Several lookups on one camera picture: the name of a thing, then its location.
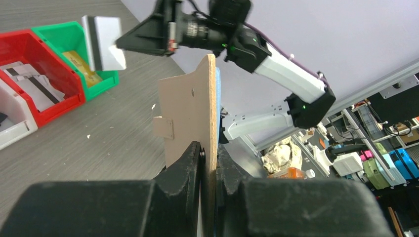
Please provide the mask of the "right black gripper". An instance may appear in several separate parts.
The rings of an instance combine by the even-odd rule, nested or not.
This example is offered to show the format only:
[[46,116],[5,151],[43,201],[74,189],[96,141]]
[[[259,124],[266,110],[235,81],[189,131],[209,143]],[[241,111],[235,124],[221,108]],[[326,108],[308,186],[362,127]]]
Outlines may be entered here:
[[182,5],[182,0],[159,0],[157,13],[119,37],[117,48],[154,56],[174,54],[181,37]]

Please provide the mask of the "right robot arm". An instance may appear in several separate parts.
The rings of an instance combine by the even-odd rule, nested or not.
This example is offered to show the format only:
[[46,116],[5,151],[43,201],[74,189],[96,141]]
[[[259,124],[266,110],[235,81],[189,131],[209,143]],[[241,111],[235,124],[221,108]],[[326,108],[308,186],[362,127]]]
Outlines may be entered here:
[[279,105],[255,114],[222,116],[219,142],[268,128],[316,127],[335,102],[322,72],[313,73],[281,51],[265,34],[246,22],[249,0],[210,0],[209,13],[182,11],[180,0],[159,0],[152,14],[117,39],[118,48],[154,56],[171,56],[179,46],[225,51],[251,74],[271,79],[291,92]]

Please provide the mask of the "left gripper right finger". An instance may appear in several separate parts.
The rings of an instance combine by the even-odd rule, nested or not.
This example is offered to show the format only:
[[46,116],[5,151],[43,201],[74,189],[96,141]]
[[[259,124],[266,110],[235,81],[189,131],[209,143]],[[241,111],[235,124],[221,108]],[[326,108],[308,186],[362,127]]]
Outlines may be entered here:
[[254,178],[218,147],[217,237],[391,237],[375,196],[346,179]]

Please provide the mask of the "white magnetic stripe card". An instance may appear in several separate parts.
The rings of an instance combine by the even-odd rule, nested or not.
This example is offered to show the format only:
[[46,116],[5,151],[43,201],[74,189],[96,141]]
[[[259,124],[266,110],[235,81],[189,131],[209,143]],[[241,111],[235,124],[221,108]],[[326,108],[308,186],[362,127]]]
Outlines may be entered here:
[[119,17],[82,17],[89,68],[93,72],[126,69],[124,51],[117,48],[116,40],[122,35]]

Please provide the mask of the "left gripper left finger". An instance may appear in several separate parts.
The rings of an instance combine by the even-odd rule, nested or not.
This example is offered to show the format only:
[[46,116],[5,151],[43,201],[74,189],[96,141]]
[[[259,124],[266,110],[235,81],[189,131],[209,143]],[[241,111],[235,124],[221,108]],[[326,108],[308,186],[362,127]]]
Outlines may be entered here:
[[200,143],[151,180],[43,182],[18,199],[3,237],[194,237]]

